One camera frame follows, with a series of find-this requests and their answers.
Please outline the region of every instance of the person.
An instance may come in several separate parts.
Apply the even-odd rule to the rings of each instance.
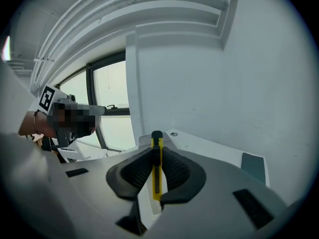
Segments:
[[[19,135],[32,135],[35,133],[43,134],[50,138],[56,138],[55,131],[47,122],[47,117],[44,113],[38,112],[34,117],[32,111],[28,111],[21,123]]]

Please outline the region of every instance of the white wall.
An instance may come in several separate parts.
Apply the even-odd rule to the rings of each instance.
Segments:
[[[18,133],[33,101],[9,65],[0,59],[0,133]]]
[[[271,187],[288,204],[303,196],[317,165],[318,64],[294,11],[283,0],[239,0],[224,50],[205,36],[158,31],[138,29],[137,58],[127,48],[142,132],[174,127],[263,155]]]
[[[95,54],[89,54],[89,56],[86,54],[88,53],[88,50],[83,52],[84,49],[88,48],[87,46],[89,44],[92,44],[93,47],[97,47],[101,44],[101,41],[109,41],[106,39],[111,38],[111,36],[107,37],[107,35],[113,35],[115,31],[129,26],[134,26],[134,24],[132,24],[132,22],[135,22],[134,17],[127,17],[126,14],[130,13],[129,11],[131,11],[132,8],[129,7],[131,7],[132,4],[135,4],[136,2],[141,3],[141,0],[133,0],[132,2],[123,0],[120,3],[119,1],[121,0],[117,0],[118,3],[116,6],[112,6],[112,3],[110,3],[111,1],[115,0],[79,0],[79,3],[76,3],[72,10],[67,11],[64,14],[64,20],[57,23],[56,31],[53,31],[47,36],[47,44],[45,44],[41,49],[39,47],[39,50],[41,50],[40,53],[49,49],[48,52],[50,53],[50,57],[53,57],[55,63],[42,64],[40,66],[40,64],[36,62],[34,69],[35,73],[32,79],[32,91],[36,91],[38,85],[40,85],[40,88],[42,89],[45,83],[54,82],[54,78],[58,78],[59,81],[63,80],[64,78],[61,79],[59,74],[64,75],[64,69],[68,70],[68,75],[72,73],[72,71],[76,71],[76,68],[81,68],[86,63],[95,61],[97,58],[103,57],[107,54],[112,54],[116,50],[120,51],[125,47],[125,44],[122,45],[122,43],[115,42],[110,46],[107,45],[102,52],[99,52],[98,49],[95,50]],[[119,13],[124,14],[125,17],[122,17],[122,19],[116,19],[120,16]],[[158,16],[158,13],[156,12],[152,12],[152,14]],[[153,16],[147,16],[145,19],[141,19],[141,17],[138,16],[138,21],[149,21],[152,18]],[[77,25],[77,27],[71,30],[71,27],[75,25]],[[48,44],[52,42],[55,44],[50,48]],[[77,66],[75,68],[70,66],[71,61],[73,63],[76,62]],[[39,66],[41,68],[41,73],[39,73],[38,80],[36,80],[36,71]]]
[[[30,83],[31,83],[31,75],[16,75],[22,85],[27,89],[30,90]]]

